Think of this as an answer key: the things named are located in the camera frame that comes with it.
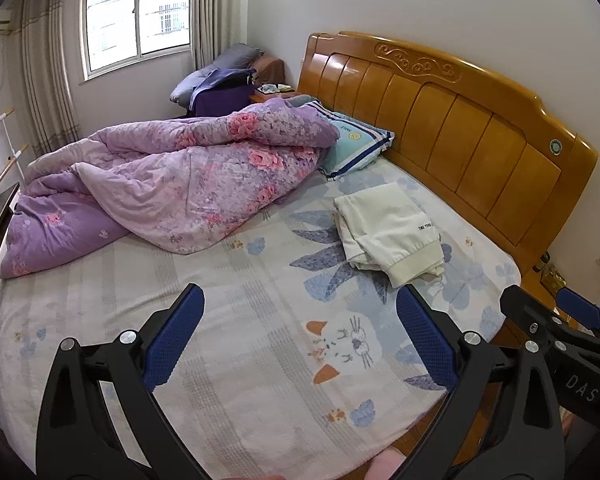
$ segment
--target air conditioner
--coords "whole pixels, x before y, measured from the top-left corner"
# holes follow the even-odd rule
[[[9,30],[11,21],[11,11],[9,9],[0,9],[0,33],[6,34]]]

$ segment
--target blue gripper pad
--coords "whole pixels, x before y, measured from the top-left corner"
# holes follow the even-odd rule
[[[153,392],[169,380],[205,311],[205,295],[194,286],[174,309],[144,355],[142,382]]]
[[[446,338],[417,298],[404,286],[395,300],[398,318],[436,384],[451,391],[458,382],[456,357]]]
[[[561,288],[555,304],[589,330],[600,328],[600,309],[570,288]]]

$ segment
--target window frame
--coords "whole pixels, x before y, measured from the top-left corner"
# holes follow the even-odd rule
[[[140,44],[140,13],[138,12],[140,0],[134,0],[134,20],[136,28],[136,55],[127,57],[115,63],[108,64],[96,70],[91,69],[91,61],[89,57],[89,40],[87,34],[87,0],[80,0],[80,50],[82,54],[82,68],[84,71],[84,80],[86,82],[99,75],[103,75],[109,72],[113,72],[119,68],[125,66],[134,65],[146,61],[148,59],[155,59],[162,56],[170,56],[171,54],[178,54],[180,52],[188,52],[191,49],[191,37],[189,34],[189,43],[184,43],[177,46],[170,46],[162,48],[160,50],[154,50],[147,54],[142,54],[142,47]],[[191,27],[191,18],[189,16],[189,30]]]

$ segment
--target badge on headboard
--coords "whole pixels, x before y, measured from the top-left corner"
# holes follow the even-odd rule
[[[562,143],[558,139],[554,139],[549,143],[549,149],[554,155],[560,155],[562,152]]]

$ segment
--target window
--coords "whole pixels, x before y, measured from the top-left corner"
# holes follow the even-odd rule
[[[87,76],[189,44],[189,0],[83,0]]]

